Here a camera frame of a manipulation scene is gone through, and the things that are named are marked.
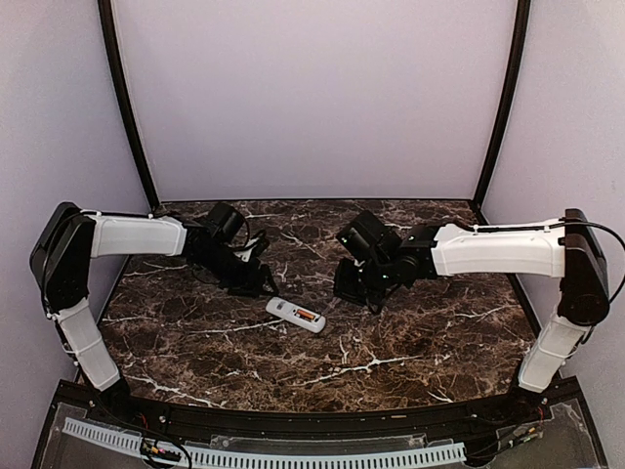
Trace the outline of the white remote control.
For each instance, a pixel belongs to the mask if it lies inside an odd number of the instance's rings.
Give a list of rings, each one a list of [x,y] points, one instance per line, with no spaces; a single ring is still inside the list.
[[[326,318],[318,313],[315,313],[318,315],[318,321],[310,323],[307,322],[305,320],[301,320],[299,319],[296,315],[295,312],[298,309],[303,309],[303,310],[308,310],[312,313],[314,313],[313,311],[306,309],[304,307],[301,307],[299,305],[296,305],[294,303],[291,303],[285,299],[279,298],[279,297],[272,297],[270,299],[270,301],[267,303],[266,305],[266,311],[268,313],[270,313],[271,315],[274,315],[278,318],[281,318],[283,320],[286,320],[294,325],[297,325],[309,332],[312,333],[319,333],[323,330],[323,328],[326,325]]]

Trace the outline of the screwdriver with clear handle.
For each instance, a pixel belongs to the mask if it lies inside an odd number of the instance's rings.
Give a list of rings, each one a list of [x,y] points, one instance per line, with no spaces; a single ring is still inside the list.
[[[335,309],[335,307],[336,307],[336,305],[337,305],[337,303],[338,303],[338,302],[339,302],[339,299],[338,299],[338,298],[333,298],[333,299],[330,301],[330,303],[329,303],[329,304],[325,307],[325,309],[323,310],[323,312],[322,312],[321,314],[322,314],[323,316],[325,316],[325,315],[327,315],[328,313],[331,313],[331,312]]]

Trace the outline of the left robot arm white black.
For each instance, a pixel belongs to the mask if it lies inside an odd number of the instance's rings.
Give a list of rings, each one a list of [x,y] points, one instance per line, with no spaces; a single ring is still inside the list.
[[[247,223],[233,206],[219,202],[208,215],[185,220],[178,215],[129,214],[88,210],[72,201],[52,213],[29,257],[44,314],[54,325],[85,381],[104,392],[101,412],[117,426],[138,417],[137,403],[116,387],[125,379],[92,309],[94,260],[158,255],[183,258],[214,277],[227,294],[275,296],[271,268],[260,256],[269,247],[265,231],[243,245],[233,240]]]

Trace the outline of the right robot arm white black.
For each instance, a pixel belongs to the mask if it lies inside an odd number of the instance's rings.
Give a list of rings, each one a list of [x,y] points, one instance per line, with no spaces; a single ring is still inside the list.
[[[523,358],[516,387],[498,414],[518,424],[534,411],[563,363],[608,315],[619,289],[609,288],[604,252],[595,235],[614,231],[588,221],[579,209],[557,219],[517,225],[459,222],[413,226],[399,236],[364,210],[336,235],[350,253],[334,275],[336,297],[382,311],[400,288],[418,280],[468,274],[534,275],[560,282],[559,302]]]

